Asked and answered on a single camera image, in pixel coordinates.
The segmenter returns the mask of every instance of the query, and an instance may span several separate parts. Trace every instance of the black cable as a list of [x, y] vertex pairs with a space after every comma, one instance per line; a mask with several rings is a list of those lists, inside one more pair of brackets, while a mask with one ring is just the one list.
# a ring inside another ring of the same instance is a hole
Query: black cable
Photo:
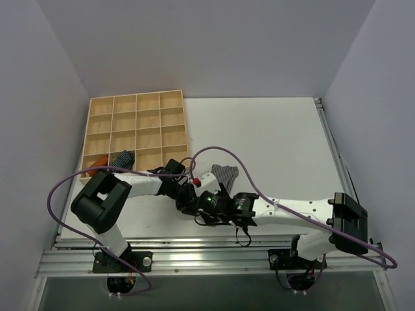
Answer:
[[95, 244], [94, 244], [94, 245], [93, 245], [93, 247], [92, 247], [92, 255], [93, 255], [93, 258], [94, 258], [94, 259], [97, 259], [97, 258], [96, 258], [96, 254], [94, 254], [94, 252], [93, 252], [93, 251], [95, 250], [95, 247], [96, 247], [96, 246], [97, 246], [97, 243], [95, 242]]
[[281, 283], [281, 280], [279, 279], [278, 269], [276, 267], [276, 277], [278, 284], [285, 290], [297, 290], [297, 291], [304, 291], [308, 290], [315, 282], [314, 276], [313, 278], [310, 278], [310, 271], [314, 268], [316, 265], [317, 260], [314, 260], [310, 263], [308, 268], [306, 268], [306, 271], [304, 273], [299, 273], [298, 275], [292, 276], [289, 280], [287, 280], [288, 285], [290, 288], [287, 288]]
[[195, 223], [196, 223], [196, 224], [201, 225], [202, 227], [216, 227], [217, 225], [229, 225], [229, 224], [226, 224], [226, 223], [224, 223], [224, 222], [214, 222], [214, 223], [212, 223], [212, 224], [210, 224], [210, 225], [207, 225], [207, 224], [201, 224], [200, 222], [198, 222], [198, 221], [196, 220], [199, 216], [200, 216], [200, 214], [196, 215], [196, 216], [195, 216], [194, 221], [195, 221]]
[[252, 243], [252, 238], [251, 238], [251, 236], [249, 235], [249, 233], [248, 233], [248, 227], [243, 227], [242, 228], [242, 231], [244, 231], [244, 233], [246, 234], [246, 236], [249, 238], [249, 241], [248, 241], [248, 243], [247, 244], [245, 244], [245, 245], [242, 245], [240, 242], [239, 242], [239, 239], [238, 239], [238, 231], [239, 231], [239, 228], [236, 228], [236, 232], [235, 232], [235, 237], [236, 237], [236, 242], [240, 245], [240, 246], [242, 246], [243, 248], [247, 248], [249, 245], [251, 245], [251, 243]]

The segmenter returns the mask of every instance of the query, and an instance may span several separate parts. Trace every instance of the wooden compartment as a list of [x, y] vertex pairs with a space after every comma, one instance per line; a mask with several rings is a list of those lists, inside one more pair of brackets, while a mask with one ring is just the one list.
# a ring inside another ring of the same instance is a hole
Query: wooden compartment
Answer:
[[167, 108], [160, 110], [161, 126], [184, 124], [183, 108]]
[[111, 152], [136, 149], [136, 131], [111, 133]]
[[89, 118], [87, 134], [110, 133], [112, 115], [95, 115]]
[[124, 112], [114, 113], [112, 117], [112, 132], [135, 130], [136, 113]]
[[181, 161], [185, 157], [189, 156], [189, 152], [187, 151], [187, 146], [170, 146], [170, 147], [163, 147], [163, 166], [169, 162], [170, 159], [175, 159], [176, 161]]
[[84, 155], [105, 154], [110, 151], [110, 133], [86, 136]]
[[[84, 170], [85, 168], [90, 167], [92, 164], [94, 164], [96, 161], [98, 161], [102, 156], [107, 156], [108, 153], [104, 153], [104, 154], [95, 154], [95, 155], [85, 155], [82, 158], [82, 170]], [[89, 180], [89, 176], [85, 173], [81, 175], [81, 182], [83, 184], [86, 184]]]
[[137, 128], [160, 127], [160, 110], [137, 111]]
[[[136, 170], [150, 170], [189, 156], [182, 91], [92, 98], [89, 103], [82, 168], [102, 155], [114, 160], [128, 150]], [[86, 184], [83, 174], [80, 181]]]
[[158, 168], [161, 164], [161, 148], [136, 150], [136, 170], [138, 172]]
[[171, 107], [182, 107], [183, 106], [183, 95], [182, 91], [169, 91], [160, 93], [160, 107], [171, 108]]
[[137, 149], [146, 149], [161, 146], [160, 128], [144, 128], [136, 133]]
[[159, 93], [137, 95], [137, 110], [150, 110], [160, 108]]
[[[127, 150], [128, 152], [130, 152], [131, 154], [134, 154], [134, 156], [136, 156], [135, 155], [135, 150], [129, 150], [129, 149], [125, 149], [125, 150]], [[108, 165], [109, 164], [111, 164], [111, 162], [112, 161], [114, 161], [115, 159], [117, 159], [117, 157], [119, 156], [119, 154], [122, 152], [122, 151], [118, 151], [118, 152], [111, 152], [110, 153], [110, 157], [109, 157], [109, 161], [108, 161]], [[133, 165], [133, 167], [132, 167], [132, 170], [136, 170], [136, 162], [134, 162], [134, 165]]]
[[186, 144], [184, 125], [166, 126], [161, 128], [162, 146], [178, 146]]
[[105, 115], [112, 113], [113, 102], [113, 97], [91, 99], [91, 104], [89, 105], [89, 115]]
[[123, 95], [116, 96], [114, 98], [114, 110], [113, 112], [129, 112], [135, 111], [136, 108], [136, 96], [135, 95]]

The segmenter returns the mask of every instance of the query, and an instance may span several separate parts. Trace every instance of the white table surface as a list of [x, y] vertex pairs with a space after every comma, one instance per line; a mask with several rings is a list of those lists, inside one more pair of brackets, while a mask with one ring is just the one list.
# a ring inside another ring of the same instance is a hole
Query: white table surface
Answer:
[[[342, 192], [323, 127], [312, 98], [198, 98], [185, 99], [190, 153], [222, 146], [236, 153], [257, 186], [267, 195], [292, 200], [319, 200]], [[197, 158], [196, 173], [213, 163], [237, 165], [230, 155], [212, 150]], [[242, 168], [231, 195], [253, 192]], [[83, 185], [76, 180], [70, 200]], [[65, 223], [91, 231], [71, 212]], [[126, 238], [203, 238], [234, 236], [231, 226], [200, 227], [193, 217], [176, 210], [169, 198], [129, 199], [117, 221]], [[311, 229], [264, 225], [250, 234], [293, 235]], [[82, 238], [63, 228], [62, 240]]]

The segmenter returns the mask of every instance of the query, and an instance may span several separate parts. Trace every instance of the metal extrusion frame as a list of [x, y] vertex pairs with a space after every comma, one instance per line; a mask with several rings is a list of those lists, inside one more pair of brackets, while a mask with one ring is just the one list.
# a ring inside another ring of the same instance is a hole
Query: metal extrusion frame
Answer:
[[[331, 135], [324, 115], [321, 99], [315, 100], [316, 109], [322, 123], [330, 151], [344, 192], [357, 199], [347, 168], [342, 161], [338, 148]], [[63, 219], [69, 210], [66, 203]], [[37, 310], [48, 277], [107, 277], [91, 272], [93, 242], [84, 239], [62, 240], [58, 230], [56, 243], [52, 250], [42, 255], [36, 274], [35, 285], [30, 295], [26, 310]], [[267, 251], [271, 248], [287, 248], [291, 236], [256, 236], [249, 248], [241, 248], [232, 237], [206, 238], [133, 238], [127, 239], [134, 249], [153, 252], [150, 276], [174, 275], [235, 275], [272, 273], [269, 270]], [[380, 260], [372, 251], [369, 257]], [[395, 311], [392, 292], [387, 282], [385, 271], [359, 257], [333, 252], [327, 256], [328, 269], [325, 272], [373, 271], [386, 311]], [[121, 276], [127, 273], [114, 273]]]

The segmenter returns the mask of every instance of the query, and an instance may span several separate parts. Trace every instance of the screw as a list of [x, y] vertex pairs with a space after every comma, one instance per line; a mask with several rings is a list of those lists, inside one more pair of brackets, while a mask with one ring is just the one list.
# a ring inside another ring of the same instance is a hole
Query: screw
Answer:
[[271, 255], [270, 256], [270, 262], [273, 264], [273, 263], [275, 263], [275, 261], [277, 261], [277, 259], [278, 259], [278, 256], [277, 255], [275, 255], [275, 254], [273, 254], [273, 255]]
[[143, 258], [143, 266], [144, 267], [149, 267], [151, 265], [151, 258], [150, 257], [144, 257]]

